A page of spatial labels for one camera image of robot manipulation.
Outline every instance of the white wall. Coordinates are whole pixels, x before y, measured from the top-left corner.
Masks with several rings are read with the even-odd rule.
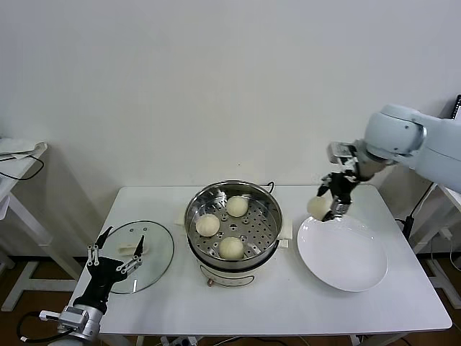
[[[317,183],[328,142],[362,137],[384,104],[438,115],[461,90],[460,10],[3,1],[0,132],[51,147],[44,176],[17,193],[77,250],[73,235],[95,236],[123,185]]]

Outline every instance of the black cable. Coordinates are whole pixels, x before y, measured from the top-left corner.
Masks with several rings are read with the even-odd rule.
[[[426,189],[426,191],[423,193],[423,195],[421,196],[421,198],[419,199],[419,201],[417,202],[417,204],[415,205],[415,208],[413,208],[413,210],[411,211],[410,213],[410,216],[413,217],[413,213],[416,211],[417,207],[419,206],[419,204],[423,201],[424,197],[426,197],[426,194],[429,192],[429,190],[431,189],[432,185],[434,183],[432,182],[429,187]]]
[[[269,193],[272,193],[272,191],[274,191],[275,183],[274,183],[274,182],[269,182],[269,183],[267,184],[267,186],[270,186],[270,187],[271,187],[271,189],[269,190]]]
[[[27,177],[27,178],[17,178],[17,177],[13,177],[11,175],[8,175],[8,174],[5,174],[5,173],[2,173],[0,172],[0,175],[3,175],[5,177],[8,177],[8,178],[11,178],[11,179],[14,179],[14,180],[20,180],[20,181],[25,181],[25,180],[29,180],[29,179],[32,179],[33,177],[35,177],[37,174],[40,173],[40,171],[43,169],[43,167],[45,166],[45,162],[43,162],[42,160],[40,159],[37,159],[36,157],[33,157],[32,155],[29,155],[27,157],[32,157],[35,161],[38,161],[40,162],[41,166],[40,168],[34,173],[32,174],[30,177]],[[3,162],[3,161],[9,161],[9,160],[15,160],[16,158],[15,157],[9,157],[8,159],[2,159],[0,160],[0,162]]]
[[[39,315],[40,315],[39,311],[29,311],[23,317],[21,317],[19,322],[17,322],[17,326],[16,326],[16,335],[19,338],[19,340],[21,340],[22,342],[25,342],[27,344],[38,344],[38,343],[41,343],[41,342],[50,342],[50,341],[54,341],[56,339],[60,339],[61,337],[65,337],[66,335],[69,335],[70,333],[73,332],[73,329],[70,329],[70,330],[65,331],[64,333],[56,334],[56,335],[53,335],[51,337],[43,337],[42,339],[30,339],[30,338],[25,337],[24,335],[22,335],[21,326],[22,326],[22,323],[24,322],[24,320],[27,317],[38,317]]]
[[[240,339],[243,339],[245,337],[236,337],[235,339],[231,339],[231,340],[226,340],[224,342],[219,342],[218,344],[219,345],[224,345],[224,344],[228,344],[228,343],[231,343],[231,342],[234,342],[234,341],[237,341],[237,340],[240,340]],[[283,345],[283,346],[288,346],[285,342],[283,342],[282,340],[264,340],[260,337],[250,337],[252,339],[256,339],[256,340],[259,340],[259,341],[262,341],[262,342],[278,342],[279,344]]]
[[[408,346],[413,346],[407,339],[404,337],[401,338]]]
[[[283,345],[283,346],[288,346],[288,345],[287,345],[285,342],[283,342],[282,340],[276,340],[276,339],[274,339],[274,340],[264,340],[264,339],[262,339],[262,338],[260,338],[260,337],[253,337],[253,338],[256,339],[256,340],[262,341],[262,342],[278,342],[279,344],[281,344],[281,345]]]

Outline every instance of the white stand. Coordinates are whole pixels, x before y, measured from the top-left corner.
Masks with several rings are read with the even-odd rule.
[[[363,340],[360,346],[386,346],[393,342],[405,337],[408,333],[397,333],[397,334],[377,334]]]
[[[73,292],[77,285],[76,280],[47,280],[47,279],[31,279],[35,269],[37,269],[38,262],[29,262],[17,279],[14,287],[6,297],[2,311],[13,311],[22,292],[25,290],[46,290],[58,292]]]
[[[0,275],[5,271],[5,269],[13,269],[14,262],[6,256],[3,252],[0,251]]]
[[[432,261],[428,259],[426,261],[431,271],[434,273],[434,276],[431,276],[429,279],[434,286],[434,288],[441,288],[444,290],[445,295],[447,296],[449,302],[452,304],[454,309],[461,309],[461,297],[456,291],[456,288],[453,287],[452,283],[445,274],[444,270],[437,261]]]
[[[59,250],[58,245],[53,242],[53,237],[12,193],[9,194],[9,197],[9,207],[28,226],[27,235],[34,239],[38,246],[72,278],[77,280],[83,270],[80,264],[73,257]]]
[[[431,239],[439,233],[439,230],[445,226],[446,222],[458,214],[458,208],[453,206],[451,199],[443,201],[442,204],[428,217],[427,221],[410,237],[409,243],[414,253],[418,254],[431,241]],[[461,297],[449,281],[447,274],[445,274],[440,264],[436,260],[428,260],[426,263],[435,275],[429,277],[434,288],[441,288],[447,295],[453,308],[461,309]]]

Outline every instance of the cooker handle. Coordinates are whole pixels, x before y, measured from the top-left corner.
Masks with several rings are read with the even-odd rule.
[[[293,239],[293,221],[288,218],[283,219],[282,229],[277,239],[280,240],[281,247],[288,248],[288,240]]]

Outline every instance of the steamed bun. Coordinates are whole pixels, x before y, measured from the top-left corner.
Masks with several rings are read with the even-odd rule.
[[[195,228],[201,236],[214,236],[218,232],[219,226],[219,218],[213,214],[200,216],[195,224]]]
[[[241,260],[243,258],[243,244],[239,238],[229,236],[219,243],[219,255],[225,260]]]
[[[248,198],[233,196],[229,198],[225,208],[230,216],[240,218],[248,210]]]

